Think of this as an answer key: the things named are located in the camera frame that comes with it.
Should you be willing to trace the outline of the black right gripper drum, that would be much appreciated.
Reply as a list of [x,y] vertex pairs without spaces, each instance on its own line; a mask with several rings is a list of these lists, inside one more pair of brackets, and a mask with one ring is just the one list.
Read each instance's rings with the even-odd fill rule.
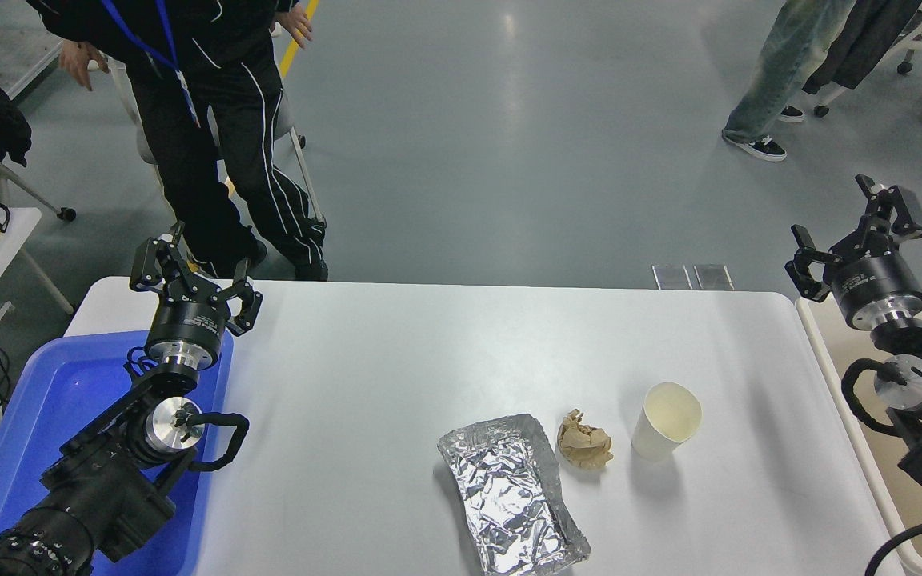
[[900,311],[912,317],[922,311],[922,287],[900,253],[842,260],[824,267],[845,318],[874,318]]

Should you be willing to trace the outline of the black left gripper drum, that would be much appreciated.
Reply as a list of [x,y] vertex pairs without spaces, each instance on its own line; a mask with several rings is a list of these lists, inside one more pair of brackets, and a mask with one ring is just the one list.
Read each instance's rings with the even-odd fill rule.
[[158,309],[147,336],[149,354],[169,354],[172,343],[197,346],[208,354],[218,354],[222,333],[231,318],[228,305],[212,306],[209,302],[158,296]]

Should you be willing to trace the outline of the tracksuit person's right hand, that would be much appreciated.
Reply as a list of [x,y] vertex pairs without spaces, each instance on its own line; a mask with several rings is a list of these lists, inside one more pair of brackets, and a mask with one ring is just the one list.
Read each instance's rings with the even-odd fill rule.
[[102,55],[98,48],[88,42],[62,40],[58,66],[87,91],[93,90],[89,69],[91,63],[95,63],[98,69],[102,70],[106,75],[110,73],[110,67],[107,65],[105,56]]

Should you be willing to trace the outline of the tracksuit person's left hand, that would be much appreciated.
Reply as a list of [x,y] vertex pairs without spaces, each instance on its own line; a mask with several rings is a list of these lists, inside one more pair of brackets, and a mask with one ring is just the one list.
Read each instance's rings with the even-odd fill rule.
[[312,41],[311,19],[308,18],[307,8],[304,5],[297,4],[289,10],[275,11],[274,22],[286,30],[300,48],[304,49]]

